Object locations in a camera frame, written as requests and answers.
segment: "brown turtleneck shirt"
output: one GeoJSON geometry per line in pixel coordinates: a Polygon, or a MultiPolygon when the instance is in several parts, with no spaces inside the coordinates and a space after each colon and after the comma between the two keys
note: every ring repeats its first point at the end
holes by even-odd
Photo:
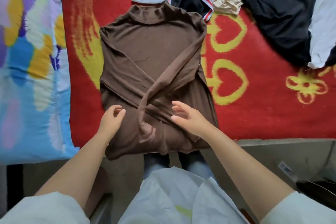
{"type": "Polygon", "coordinates": [[[106,149],[108,159],[125,154],[189,153],[208,144],[170,120],[172,100],[199,110],[218,126],[201,62],[207,26],[198,13],[173,7],[133,5],[101,27],[103,106],[122,105],[126,115],[106,149]]]}

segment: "forearm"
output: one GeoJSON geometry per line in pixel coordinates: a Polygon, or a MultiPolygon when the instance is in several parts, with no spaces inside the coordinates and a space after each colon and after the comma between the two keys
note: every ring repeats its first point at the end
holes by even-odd
{"type": "Polygon", "coordinates": [[[203,138],[214,150],[239,192],[259,220],[293,192],[234,141],[212,127],[203,138]]]}
{"type": "Polygon", "coordinates": [[[65,163],[36,193],[60,192],[73,197],[84,208],[106,149],[106,140],[96,134],[65,163]]]}

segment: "mock neck collar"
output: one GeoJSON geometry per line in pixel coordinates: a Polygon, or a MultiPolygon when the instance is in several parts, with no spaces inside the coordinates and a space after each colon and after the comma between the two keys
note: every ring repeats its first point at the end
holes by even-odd
{"type": "Polygon", "coordinates": [[[128,15],[143,24],[156,24],[171,19],[175,14],[175,7],[171,6],[168,1],[151,6],[132,5],[128,15]]]}

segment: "white shirt sleeve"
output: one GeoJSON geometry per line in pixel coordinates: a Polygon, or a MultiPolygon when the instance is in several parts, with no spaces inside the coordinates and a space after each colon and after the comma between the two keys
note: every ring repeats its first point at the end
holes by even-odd
{"type": "Polygon", "coordinates": [[[261,224],[334,224],[336,211],[309,197],[293,192],[261,221],[261,224]]]}
{"type": "Polygon", "coordinates": [[[77,201],[59,192],[25,197],[1,220],[0,224],[90,224],[77,201]]]}

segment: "red tablecloth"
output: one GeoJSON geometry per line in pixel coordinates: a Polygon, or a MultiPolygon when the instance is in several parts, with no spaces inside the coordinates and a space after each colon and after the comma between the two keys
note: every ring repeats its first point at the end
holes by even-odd
{"type": "MultiPolygon", "coordinates": [[[[131,0],[62,0],[71,77],[70,126],[75,146],[97,131],[103,114],[99,27],[131,0]]],[[[215,13],[202,65],[219,127],[234,139],[336,138],[336,66],[292,67],[267,44],[253,18],[215,13]]]]}

